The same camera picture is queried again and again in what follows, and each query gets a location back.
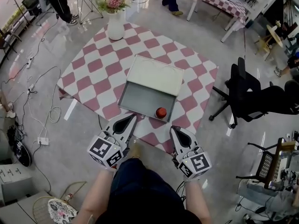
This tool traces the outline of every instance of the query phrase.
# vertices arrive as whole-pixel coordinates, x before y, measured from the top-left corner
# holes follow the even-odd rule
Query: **pink and white checkered tablecloth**
[[[233,15],[234,17],[239,19],[242,24],[244,24],[246,19],[245,7],[240,1],[237,2],[231,2],[229,0],[202,0],[202,1],[207,2]]]
[[[171,154],[170,126],[196,133],[218,69],[213,62],[166,36],[132,23],[124,27],[125,36],[119,41],[110,40],[107,26],[102,28],[66,68],[57,85],[62,95],[74,97],[110,120],[128,112],[117,104],[135,55],[184,69],[170,123],[137,115],[134,131],[137,138]]]

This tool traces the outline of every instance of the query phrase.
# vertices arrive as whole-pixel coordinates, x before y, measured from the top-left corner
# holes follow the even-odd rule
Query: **floor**
[[[147,0],[142,4],[132,4],[125,12],[127,21],[140,26],[145,26],[153,31],[161,33],[171,39],[194,49],[219,66],[219,72],[215,86],[226,91],[224,81],[230,77],[231,64],[236,63],[238,57],[245,57],[246,69],[258,78],[262,88],[269,86],[269,81],[281,87],[290,76],[277,78],[273,70],[277,65],[284,68],[287,57],[283,49],[277,48],[273,56],[266,62],[261,55],[255,55],[257,33],[253,29],[243,29],[234,32],[225,43],[220,39],[224,36],[224,28],[229,17],[220,14],[216,21],[212,22],[212,16],[218,11],[205,3],[200,2],[198,12],[194,13],[190,22],[186,21],[192,0],[177,0],[184,15],[175,17],[166,7],[161,5],[162,0]],[[69,0],[71,11],[76,13],[77,1]],[[35,54],[38,43],[44,32],[56,22],[55,15],[45,16],[42,27],[30,27],[22,36],[23,42],[15,45],[19,52],[17,55],[10,53],[9,61],[5,61],[0,69],[0,80],[7,80],[15,76],[16,72],[27,62],[31,54]],[[2,89],[7,94],[8,100],[14,101],[27,89],[27,86],[53,66],[57,66],[63,72],[82,47],[108,22],[107,15],[103,19],[88,21],[83,25],[67,27],[58,20],[57,25],[51,28],[45,35],[45,41],[40,43],[39,53],[29,70],[22,71],[15,80],[3,84]],[[53,89],[59,78],[59,69],[54,68],[43,76],[36,84],[37,94],[32,95],[29,105],[24,107],[24,131],[27,133],[24,143],[29,150],[35,150],[38,145],[32,143],[40,135],[51,106]],[[14,103],[19,122],[22,123],[23,106],[26,95],[21,95]],[[46,174],[51,182],[51,194],[61,196],[64,189],[72,182],[88,181],[72,200],[75,208],[79,209],[88,188],[92,184],[99,171],[96,162],[93,162],[86,152],[91,138],[100,132],[98,117],[94,112],[77,103],[68,120],[64,116],[71,104],[71,99],[59,100],[57,89],[53,98],[53,105],[61,107],[61,118],[56,124],[48,121],[47,137],[50,145],[42,147],[35,154],[38,167]],[[298,127],[299,120],[296,117],[280,114],[268,114],[250,123],[239,120],[236,129],[228,128],[231,120],[231,111],[226,109],[213,122],[208,120],[221,105],[220,97],[212,92],[200,127],[196,133],[199,144],[209,153],[213,168],[206,172],[200,182],[207,204],[211,211],[214,223],[241,223],[241,218],[248,212],[244,209],[235,212],[235,206],[240,200],[236,194],[240,180],[236,175],[248,175],[252,172],[254,163],[257,162],[259,150],[246,146],[247,142],[261,144],[265,147],[276,143],[279,137],[285,137]],[[158,172],[174,189],[182,181],[181,173],[176,170],[171,162],[171,157],[163,151],[142,143],[142,160],[145,164]],[[34,176],[36,187],[40,190],[49,190],[49,185],[44,177],[37,171],[34,165],[30,167]],[[248,208],[254,208],[252,203],[243,203]]]

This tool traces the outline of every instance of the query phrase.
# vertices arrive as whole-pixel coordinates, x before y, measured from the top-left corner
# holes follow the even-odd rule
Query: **metal tray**
[[[176,98],[171,94],[127,81],[118,106],[155,119],[158,119],[155,116],[156,110],[163,107],[167,115],[158,120],[169,122]]]

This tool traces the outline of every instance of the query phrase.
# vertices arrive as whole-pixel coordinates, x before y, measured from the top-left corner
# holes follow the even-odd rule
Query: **white vase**
[[[109,15],[109,22],[107,33],[111,40],[120,40],[125,35],[125,28],[123,26],[123,21],[121,20],[121,13],[113,13]]]

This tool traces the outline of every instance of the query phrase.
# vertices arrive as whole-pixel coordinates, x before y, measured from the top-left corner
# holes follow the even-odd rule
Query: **office chair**
[[[36,17],[36,25],[38,26],[41,26],[39,21],[48,13],[48,10],[51,8],[51,5],[49,4],[46,8],[46,11],[42,11],[39,0],[23,0],[22,4],[29,11],[31,16]]]
[[[280,165],[280,155],[282,143],[284,142],[283,138],[279,138],[277,144],[270,147],[262,147],[257,144],[248,143],[248,145],[253,145],[261,150],[263,150],[263,155],[260,161],[260,164],[257,168],[256,174],[254,176],[236,176],[239,179],[256,179],[259,182],[263,182],[264,188],[268,188],[271,182],[276,182],[279,173]],[[276,147],[275,154],[268,152],[269,149]]]
[[[210,121],[219,115],[226,107],[230,106],[234,123],[231,128],[238,125],[237,118],[242,118],[247,122],[258,119],[268,112],[280,114],[298,114],[299,98],[293,97],[299,90],[296,81],[288,81],[285,84],[285,91],[270,82],[270,87],[261,89],[260,82],[245,71],[245,61],[239,57],[238,65],[231,67],[231,78],[225,82],[229,89],[229,94],[224,93],[213,86],[213,90],[222,96],[222,101],[226,103],[209,117]]]

